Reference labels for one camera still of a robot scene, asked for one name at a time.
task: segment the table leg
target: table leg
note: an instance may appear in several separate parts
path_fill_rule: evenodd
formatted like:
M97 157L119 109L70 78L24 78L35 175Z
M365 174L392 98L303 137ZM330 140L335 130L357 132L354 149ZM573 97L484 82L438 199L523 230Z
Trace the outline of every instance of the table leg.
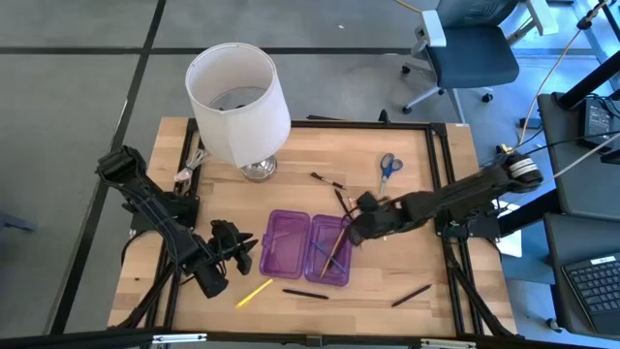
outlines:
M515 212L500 217L498 221L500 223L501 236L504 237L516 230L538 222L543 219L545 213L561 212L557 190L553 189Z

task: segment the purple plastic box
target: purple plastic box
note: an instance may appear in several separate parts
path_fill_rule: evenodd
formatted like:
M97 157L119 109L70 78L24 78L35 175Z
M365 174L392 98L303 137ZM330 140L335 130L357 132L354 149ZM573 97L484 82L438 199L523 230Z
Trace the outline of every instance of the purple plastic box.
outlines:
M309 246L310 216L304 212L276 209L269 215L263 236L261 273L297 279Z
M349 220L342 221L341 217L318 214L312 219L312 233L310 234L310 248L304 263L303 274L311 282L324 283L333 286L345 286L349 283L351 271L351 243L347 237L342 237L340 247L334 256L336 262L344 267L345 272L332 265L321 278L321 271L327 262L327 256L311 242L314 240L327 253L331 252L334 243L349 224Z

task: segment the white lamp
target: white lamp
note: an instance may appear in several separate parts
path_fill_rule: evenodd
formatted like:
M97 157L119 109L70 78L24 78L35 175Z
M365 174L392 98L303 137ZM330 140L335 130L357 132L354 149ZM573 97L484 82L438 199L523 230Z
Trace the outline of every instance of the white lamp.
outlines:
M194 59L185 87L206 150L240 168L250 180L270 178L277 168L274 154L291 131L271 58L247 44L218 45ZM246 88L259 88L263 95L237 109L211 108L222 96Z

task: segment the black pen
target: black pen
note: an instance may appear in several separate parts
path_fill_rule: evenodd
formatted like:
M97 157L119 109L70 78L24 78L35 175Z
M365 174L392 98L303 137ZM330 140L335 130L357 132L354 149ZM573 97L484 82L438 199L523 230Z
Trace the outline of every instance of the black pen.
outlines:
M331 185L335 186L336 188L340 188L340 189L342 189L342 190L347 190L347 188L345 188L345 186L344 186L344 185L339 184L339 183L336 183L336 182L335 182L335 181L333 181L333 180L329 180L329 179L327 179L327 178L325 178L325 177L323 177L323 176L320 176L320 175L319 175L319 174L317 174L317 173L311 173L310 175L311 175L311 176L313 176L314 178L318 179L318 180L322 180L322 181L323 181L323 182L325 182L325 183L329 183L329 184L331 184Z
M311 294L309 292L296 291L296 290L291 290L291 289L282 289L282 292L288 293L288 294L291 294L291 295L298 295L298 296L316 298L318 300L329 300L328 296Z
M398 300L398 301L395 301L395 302L391 305L391 307L398 306L398 305L400 305L400 304L404 303L405 301L408 301L408 300L412 299L413 297L415 297L415 296L419 295L420 293L422 293L422 292L424 292L424 291L428 290L431 286L432 286L432 285L430 285L430 284L429 284L429 285L426 285L426 286L424 286L424 287L420 288L419 290L415 291L415 292L414 292L414 293L412 293L411 295L407 295L407 296L403 297L402 299L400 299L400 300Z

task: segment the wooden table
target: wooden table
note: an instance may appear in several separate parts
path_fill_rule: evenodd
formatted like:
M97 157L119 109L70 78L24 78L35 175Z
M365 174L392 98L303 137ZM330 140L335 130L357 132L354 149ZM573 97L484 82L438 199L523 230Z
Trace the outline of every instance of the wooden table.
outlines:
M177 170L187 118L162 119L148 175L164 190L171 190ZM469 127L448 124L448 140L456 179L478 170ZM435 147L446 184L439 138ZM264 234L274 209L342 215L333 187L312 178L317 172L348 187L345 196L357 198L366 190L379 190L379 161L393 152L404 162L402 171L387 183L392 197L417 190L432 190L424 133L413 130L292 128L277 153L278 172L267 182L252 183L234 166L214 159L203 166L199 195L201 213L197 233L210 237L212 219L232 221L239 231ZM125 319L153 282L162 240L147 234L127 252L109 324ZM492 312L515 333L515 324L499 255L482 239L470 239L476 286ZM433 222L415 231L366 241L354 249L351 278L345 287L276 278L248 305L234 305L265 282L259 272L262 247L251 251L249 275L242 276L228 262L229 287L208 300L198 284L180 287L173 327L177 330L232 333L322 333L410 336L454 336L449 288L442 245ZM433 287L397 308L390 304L424 284ZM282 293L282 288L325 294L329 301ZM467 297L460 292L464 318L469 319ZM165 300L161 297L157 324L162 324ZM466 321L471 331L471 321Z

